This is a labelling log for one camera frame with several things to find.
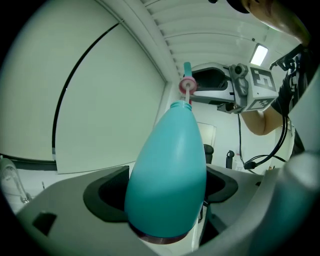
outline black sleeve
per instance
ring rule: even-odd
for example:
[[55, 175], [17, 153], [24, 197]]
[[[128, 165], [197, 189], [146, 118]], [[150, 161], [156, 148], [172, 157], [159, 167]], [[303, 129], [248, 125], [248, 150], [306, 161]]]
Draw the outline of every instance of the black sleeve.
[[279, 96], [271, 103], [271, 106], [279, 113], [285, 115], [286, 117], [289, 114], [289, 105], [292, 99], [293, 93], [290, 88], [290, 76], [288, 73], [285, 75], [282, 85], [279, 89]]

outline corrugated white ceiling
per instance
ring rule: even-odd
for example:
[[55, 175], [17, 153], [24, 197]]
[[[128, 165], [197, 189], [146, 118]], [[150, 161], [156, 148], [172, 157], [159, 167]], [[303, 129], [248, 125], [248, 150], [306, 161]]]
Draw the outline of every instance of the corrugated white ceiling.
[[[192, 66], [207, 62], [223, 65], [248, 63], [257, 43], [269, 52], [262, 63], [270, 64], [288, 53], [298, 41], [269, 28], [251, 14], [242, 14], [226, 0], [141, 0], [160, 29], [179, 76], [183, 63]], [[273, 76], [279, 87], [284, 72], [275, 67]]]

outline teal bottle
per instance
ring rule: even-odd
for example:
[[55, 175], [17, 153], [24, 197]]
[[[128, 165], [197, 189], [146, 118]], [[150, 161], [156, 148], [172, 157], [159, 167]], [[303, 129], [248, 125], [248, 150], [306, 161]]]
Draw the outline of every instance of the teal bottle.
[[133, 230], [153, 238], [184, 237], [198, 221], [206, 178], [192, 106], [178, 100], [154, 127], [130, 176], [124, 210]]

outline cable connector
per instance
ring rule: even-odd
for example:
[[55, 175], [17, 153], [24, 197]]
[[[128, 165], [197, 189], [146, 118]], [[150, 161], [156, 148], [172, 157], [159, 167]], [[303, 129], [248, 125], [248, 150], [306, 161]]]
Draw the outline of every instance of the cable connector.
[[250, 161], [250, 162], [246, 162], [243, 167], [245, 170], [254, 169], [257, 167], [257, 164], [256, 162]]

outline black curved seam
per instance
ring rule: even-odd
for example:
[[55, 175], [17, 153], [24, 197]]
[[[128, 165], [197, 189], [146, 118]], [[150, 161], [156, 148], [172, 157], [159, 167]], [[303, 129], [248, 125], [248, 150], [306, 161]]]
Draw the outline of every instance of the black curved seam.
[[66, 90], [69, 86], [69, 83], [74, 76], [75, 72], [77, 71], [77, 68], [81, 64], [81, 62], [84, 60], [84, 58], [87, 56], [87, 54], [91, 51], [91, 49], [106, 35], [108, 34], [111, 30], [113, 30], [116, 26], [118, 26], [120, 22], [117, 24], [113, 25], [111, 28], [109, 28], [106, 32], [104, 32], [102, 35], [100, 35], [89, 47], [86, 49], [86, 51], [82, 54], [82, 56], [79, 58], [77, 63], [74, 65], [73, 69], [71, 70], [68, 78], [65, 81], [65, 84], [62, 88], [59, 100], [57, 102], [56, 108], [55, 108], [55, 113], [54, 113], [54, 119], [53, 119], [53, 126], [52, 126], [52, 148], [56, 147], [56, 131], [57, 131], [57, 121], [58, 121], [58, 116], [59, 116], [59, 111], [60, 107], [62, 104], [62, 100], [65, 96]]

